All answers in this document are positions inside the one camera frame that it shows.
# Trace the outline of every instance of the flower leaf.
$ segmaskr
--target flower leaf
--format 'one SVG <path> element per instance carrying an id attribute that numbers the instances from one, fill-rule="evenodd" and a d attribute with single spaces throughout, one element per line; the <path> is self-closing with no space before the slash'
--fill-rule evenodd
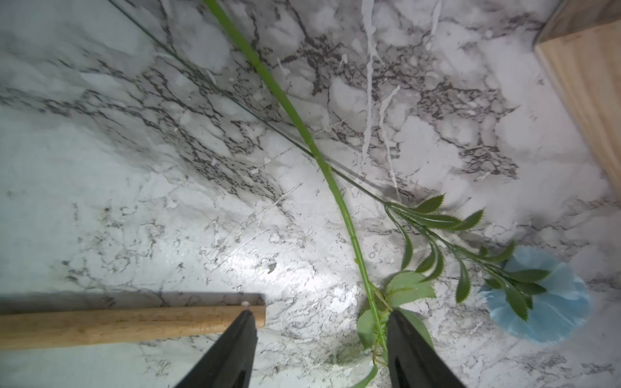
<path id="1" fill-rule="evenodd" d="M 437 210 L 442 205 L 443 201 L 444 194 L 442 194 L 441 196 L 431 197 L 430 199 L 427 199 L 425 202 L 418 205 L 413 210 L 417 213 L 431 213 L 434 210 Z"/>
<path id="2" fill-rule="evenodd" d="M 381 314 L 380 314 L 380 316 L 379 316 L 379 320 L 380 320 L 382 323 L 388 323 L 388 320 L 390 319 L 390 313 L 391 313 L 391 311 L 390 311 L 390 310 L 385 310 L 385 311 L 382 311 L 382 313 L 381 313 Z"/>
<path id="3" fill-rule="evenodd" d="M 462 255 L 469 257 L 471 259 L 475 259 L 475 260 L 487 260 L 487 257 L 485 256 L 481 256 L 481 253 L 479 251 L 479 253 L 474 253 L 474 252 L 470 252 L 469 250 L 467 250 L 466 248 L 463 248 L 462 246 L 459 245 L 453 245 L 453 249 L 459 253 L 461 253 Z"/>
<path id="4" fill-rule="evenodd" d="M 461 223 L 460 219 L 446 214 L 398 213 L 410 223 L 419 223 L 434 229 L 451 229 Z"/>
<path id="5" fill-rule="evenodd" d="M 362 379 L 361 381 L 358 381 L 351 388 L 365 388 L 367 385 L 369 385 L 371 380 L 375 378 L 375 375 L 377 375 L 377 373 L 378 373 L 378 367 L 377 365 L 374 365 L 373 369 L 371 369 L 371 372 L 369 372 L 369 374 L 366 375 L 364 379 Z"/>
<path id="6" fill-rule="evenodd" d="M 507 248 L 505 248 L 504 251 L 500 252 L 500 254 L 496 256 L 490 256 L 490 257 L 480 257 L 480 259 L 485 260 L 485 261 L 490 261 L 492 263 L 506 261 L 510 259 L 511 256 L 513 256 L 514 250 L 515 250 L 515 242 L 512 241 L 509 245 L 507 245 Z"/>
<path id="7" fill-rule="evenodd" d="M 358 330 L 360 342 L 362 342 L 362 346 L 365 349 L 375 345 L 375 341 L 378 340 L 378 333 L 375 329 L 375 321 L 373 320 L 371 310 L 367 310 L 360 315 L 356 329 Z"/>
<path id="8" fill-rule="evenodd" d="M 523 271 L 505 272 L 506 276 L 522 283 L 534 283 L 545 279 L 550 272 L 544 269 L 524 269 Z"/>
<path id="9" fill-rule="evenodd" d="M 423 261 L 420 262 L 419 266 L 416 267 L 416 270 L 414 272 L 418 272 L 420 274 L 422 274 L 423 272 L 427 272 L 433 267 L 433 265 L 437 261 L 438 252 L 440 251 L 440 249 L 431 240 L 429 241 L 429 245 L 431 245 L 431 253 L 429 253 L 429 256 L 427 256 L 425 259 L 423 259 Z"/>
<path id="10" fill-rule="evenodd" d="M 481 218 L 483 218 L 483 209 L 479 210 L 478 212 L 472 213 L 459 225 L 452 227 L 451 230 L 468 230 L 474 228 L 476 224 L 481 221 Z"/>
<path id="11" fill-rule="evenodd" d="M 457 303 L 462 303 L 468 295 L 470 295 L 470 275 L 468 274 L 468 269 L 464 264 L 463 260 L 459 257 L 455 257 L 457 261 L 460 263 L 460 281 L 457 284 L 457 292 L 455 293 L 455 299 Z"/>
<path id="12" fill-rule="evenodd" d="M 429 347 L 433 349 L 433 341 L 431 340 L 431 335 L 429 335 L 429 331 L 427 330 L 427 327 L 425 327 L 423 321 L 421 321 L 420 318 L 418 318 L 416 314 L 410 310 L 399 309 L 399 311 L 401 311 L 401 313 L 408 320 L 408 322 L 410 322 L 412 326 L 414 326 L 420 336 L 429 344 Z"/>
<path id="13" fill-rule="evenodd" d="M 386 286 L 384 297 L 391 307 L 423 298 L 435 298 L 435 291 L 429 283 L 422 283 L 423 275 L 407 271 L 396 274 Z"/>
<path id="14" fill-rule="evenodd" d="M 504 289 L 507 291 L 507 302 L 517 316 L 526 322 L 528 320 L 528 305 L 524 295 L 509 282 L 505 282 Z"/>
<path id="15" fill-rule="evenodd" d="M 529 310 L 533 309 L 533 297 L 531 295 L 526 295 L 526 307 L 528 307 Z"/>
<path id="16" fill-rule="evenodd" d="M 513 283 L 513 285 L 515 286 L 515 288 L 517 288 L 519 291 L 523 292 L 526 295 L 539 295 L 547 291 L 545 287 L 542 287 L 539 284 L 535 283 L 515 282 Z"/>
<path id="17" fill-rule="evenodd" d="M 444 269 L 444 256 L 442 255 L 442 251 L 438 249 L 438 259 L 433 271 L 427 276 L 425 279 L 421 280 L 421 282 L 427 282 L 429 280 L 437 279 Z"/>
<path id="18" fill-rule="evenodd" d="M 502 288 L 502 284 L 500 284 L 496 279 L 483 279 L 485 280 L 485 284 L 491 289 L 499 290 Z"/>
<path id="19" fill-rule="evenodd" d="M 407 232 L 404 229 L 404 227 L 401 226 L 401 224 L 397 222 L 397 220 L 394 218 L 388 206 L 384 206 L 384 210 L 386 211 L 386 214 L 388 214 L 388 217 L 395 224 L 397 229 L 399 229 L 399 231 L 401 232 L 403 239 L 406 241 L 406 249 L 403 252 L 403 260 L 401 261 L 401 269 L 403 270 L 408 266 L 408 264 L 410 264 L 410 261 L 412 261 L 412 241 L 410 240 L 410 237 L 407 235 Z"/>

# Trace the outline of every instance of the wooden stick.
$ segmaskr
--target wooden stick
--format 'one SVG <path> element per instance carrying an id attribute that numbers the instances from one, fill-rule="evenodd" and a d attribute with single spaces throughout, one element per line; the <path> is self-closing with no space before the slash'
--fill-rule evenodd
<path id="1" fill-rule="evenodd" d="M 0 315 L 0 350 L 150 341 L 222 333 L 243 310 L 265 326 L 265 306 L 163 307 Z"/>

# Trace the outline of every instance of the blue petal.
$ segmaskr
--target blue petal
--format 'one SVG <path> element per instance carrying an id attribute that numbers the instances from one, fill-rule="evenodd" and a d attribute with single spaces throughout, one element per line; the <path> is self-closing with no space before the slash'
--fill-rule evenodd
<path id="1" fill-rule="evenodd" d="M 545 269 L 550 275 L 540 282 L 548 292 L 533 296 L 533 309 L 528 321 L 518 317 L 501 290 L 485 289 L 491 318 L 509 334 L 539 343 L 558 342 L 576 327 L 584 324 L 589 314 L 589 297 L 584 282 L 571 268 L 536 248 L 519 246 L 505 265 L 508 271 Z"/>

